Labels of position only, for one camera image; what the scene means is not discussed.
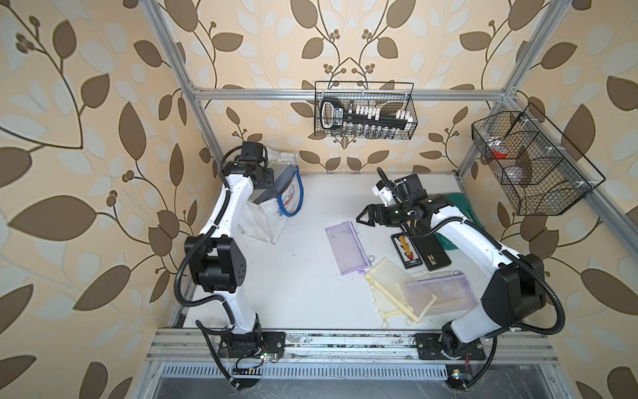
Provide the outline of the purple pouch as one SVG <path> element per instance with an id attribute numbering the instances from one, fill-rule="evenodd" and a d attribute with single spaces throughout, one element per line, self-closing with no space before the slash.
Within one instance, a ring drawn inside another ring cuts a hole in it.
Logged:
<path id="1" fill-rule="evenodd" d="M 426 315 L 468 311 L 478 304 L 465 275 L 437 274 L 429 279 L 417 279 L 404 284 L 407 304 L 423 319 Z"/>
<path id="2" fill-rule="evenodd" d="M 352 222 L 337 224 L 325 231 L 341 275 L 363 275 L 372 267 Z"/>

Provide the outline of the yellow trimmed mesh pouch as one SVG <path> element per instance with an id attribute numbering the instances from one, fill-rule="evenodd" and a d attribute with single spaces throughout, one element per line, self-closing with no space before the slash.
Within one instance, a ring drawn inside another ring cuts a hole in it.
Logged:
<path id="1" fill-rule="evenodd" d="M 403 318 L 407 326 L 420 323 L 438 299 L 430 289 L 387 258 L 372 266 L 364 277 L 383 329 L 389 328 L 393 318 Z"/>

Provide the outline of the white canvas tote bag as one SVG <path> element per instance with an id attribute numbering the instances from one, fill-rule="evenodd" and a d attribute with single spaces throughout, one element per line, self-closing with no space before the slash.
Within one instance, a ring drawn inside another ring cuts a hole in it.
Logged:
<path id="1" fill-rule="evenodd" d="M 275 244 L 282 234 L 287 221 L 296 216 L 302 209 L 304 187 L 297 162 L 297 155 L 289 152 L 275 151 L 267 148 L 268 167 L 274 162 L 286 162 L 297 166 L 296 174 L 287 188 L 274 199 L 254 204 L 249 197 L 239 221 L 239 229 L 243 234 L 269 244 Z"/>

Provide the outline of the grey blue mesh pouch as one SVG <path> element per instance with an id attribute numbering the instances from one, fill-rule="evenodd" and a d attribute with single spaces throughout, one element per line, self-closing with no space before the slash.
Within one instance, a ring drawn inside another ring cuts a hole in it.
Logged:
<path id="1" fill-rule="evenodd" d="M 267 189 L 255 189 L 250 197 L 254 204 L 261 204 L 282 194 L 297 170 L 297 166 L 293 164 L 278 161 L 272 163 L 270 168 L 273 170 L 274 186 Z"/>

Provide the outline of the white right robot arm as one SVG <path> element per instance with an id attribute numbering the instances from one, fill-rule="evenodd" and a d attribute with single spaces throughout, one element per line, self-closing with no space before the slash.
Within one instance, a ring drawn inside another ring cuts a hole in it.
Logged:
<path id="1" fill-rule="evenodd" d="M 540 257 L 520 254 L 466 217 L 445 196 L 429 195 L 416 174 L 392 181 L 383 169 L 377 172 L 375 195 L 382 202 L 365 207 L 357 223 L 399 228 L 411 241 L 440 234 L 488 278 L 479 304 L 442 327 L 440 347 L 446 357 L 458 358 L 483 337 L 495 339 L 510 329 L 545 336 L 563 331 L 566 312 L 545 280 Z"/>

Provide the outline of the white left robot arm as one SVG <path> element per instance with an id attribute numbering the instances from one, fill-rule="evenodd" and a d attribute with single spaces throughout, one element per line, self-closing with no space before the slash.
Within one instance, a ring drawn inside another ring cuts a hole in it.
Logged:
<path id="1" fill-rule="evenodd" d="M 203 333 L 221 337 L 229 352 L 239 357 L 263 348 L 259 316 L 248 303 L 241 287 L 247 274 L 247 261 L 234 239 L 242 213 L 252 192 L 274 187 L 274 172 L 268 167 L 266 147 L 244 141 L 228 152 L 235 157 L 222 159 L 222 191 L 209 221 L 200 234 L 184 243 L 185 256 L 174 281 L 174 296 L 185 308 L 210 302 L 221 303 L 229 326 L 219 330 L 196 326 Z"/>

